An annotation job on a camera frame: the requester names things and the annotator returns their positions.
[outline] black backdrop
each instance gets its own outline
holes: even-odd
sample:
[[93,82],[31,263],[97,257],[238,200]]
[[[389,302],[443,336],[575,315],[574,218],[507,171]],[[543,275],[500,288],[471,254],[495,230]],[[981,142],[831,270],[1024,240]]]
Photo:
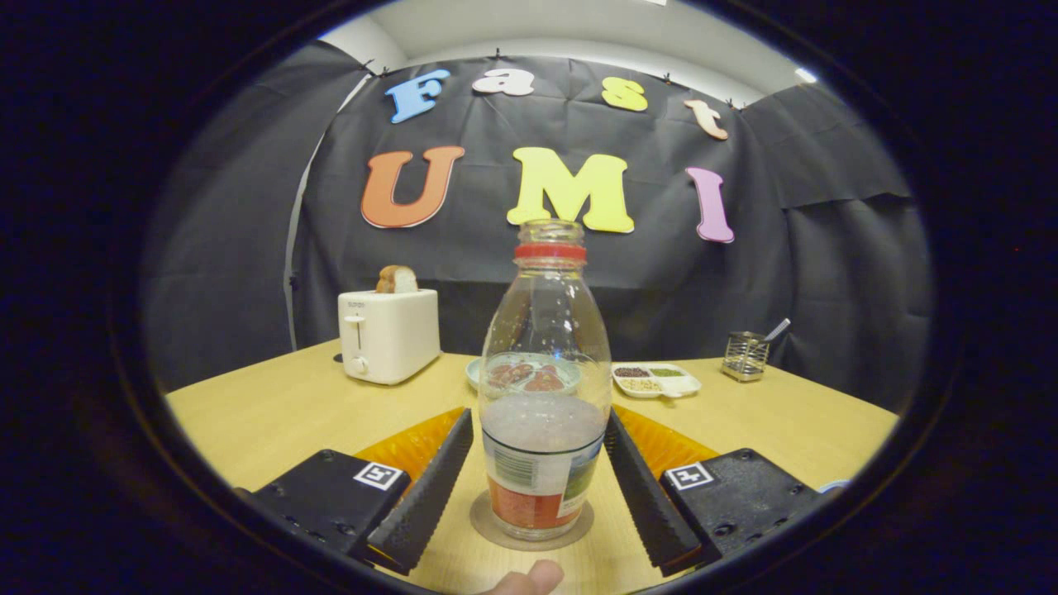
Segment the black backdrop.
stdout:
[[[554,149],[571,173],[594,154],[628,164],[631,234],[587,231],[587,281],[615,359],[722,355],[727,332],[794,325],[773,363],[897,411],[918,378],[929,333],[928,248],[911,192],[865,122],[819,86],[732,109],[716,97],[623,68],[572,59],[482,57],[371,77],[315,42],[266,73],[203,131],[174,170],[144,266],[144,328],[163,386],[176,389],[338,336],[335,296],[373,288],[387,264],[439,291],[441,347],[476,354],[514,274],[506,221],[522,175],[514,149]],[[430,111],[390,124],[385,91],[437,68],[452,75]],[[527,96],[481,95],[494,68],[532,72]],[[601,82],[643,86],[644,112],[613,108]],[[717,141],[685,100],[705,98]],[[318,150],[295,214],[292,277],[284,253],[297,183]],[[408,150],[398,201],[419,195],[422,152],[458,145],[448,198],[411,229],[360,214],[367,161]],[[732,244],[695,233],[687,167],[723,179]],[[587,204],[582,210],[586,212]]]

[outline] utensil holder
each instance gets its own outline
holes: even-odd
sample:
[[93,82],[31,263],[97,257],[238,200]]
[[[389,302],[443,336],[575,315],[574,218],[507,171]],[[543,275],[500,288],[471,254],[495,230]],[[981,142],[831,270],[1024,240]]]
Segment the utensil holder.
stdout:
[[768,347],[770,343],[764,342],[763,335],[748,331],[728,333],[720,372],[738,382],[760,380],[768,363]]

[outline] bread slice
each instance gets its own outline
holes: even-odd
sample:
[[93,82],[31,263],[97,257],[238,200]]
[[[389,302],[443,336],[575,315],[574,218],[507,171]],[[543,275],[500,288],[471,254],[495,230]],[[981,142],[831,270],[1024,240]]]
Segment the bread slice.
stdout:
[[389,265],[379,272],[379,284],[376,293],[405,293],[418,291],[419,284],[415,281],[415,271],[400,265]]

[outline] barcode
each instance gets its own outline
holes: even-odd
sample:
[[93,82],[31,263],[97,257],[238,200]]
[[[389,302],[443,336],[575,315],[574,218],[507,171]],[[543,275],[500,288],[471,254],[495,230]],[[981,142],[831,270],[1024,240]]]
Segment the barcode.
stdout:
[[531,458],[519,458],[504,452],[503,449],[495,450],[496,474],[514,485],[531,488],[533,487],[533,476],[536,474],[536,462]]

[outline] clear plastic bottle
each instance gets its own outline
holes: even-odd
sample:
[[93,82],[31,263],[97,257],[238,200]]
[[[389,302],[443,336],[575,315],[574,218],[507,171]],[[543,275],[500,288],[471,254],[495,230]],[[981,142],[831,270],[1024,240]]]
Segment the clear plastic bottle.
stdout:
[[495,522],[553,539],[580,516],[609,416],[609,342],[579,223],[523,223],[518,275],[485,340],[478,405]]

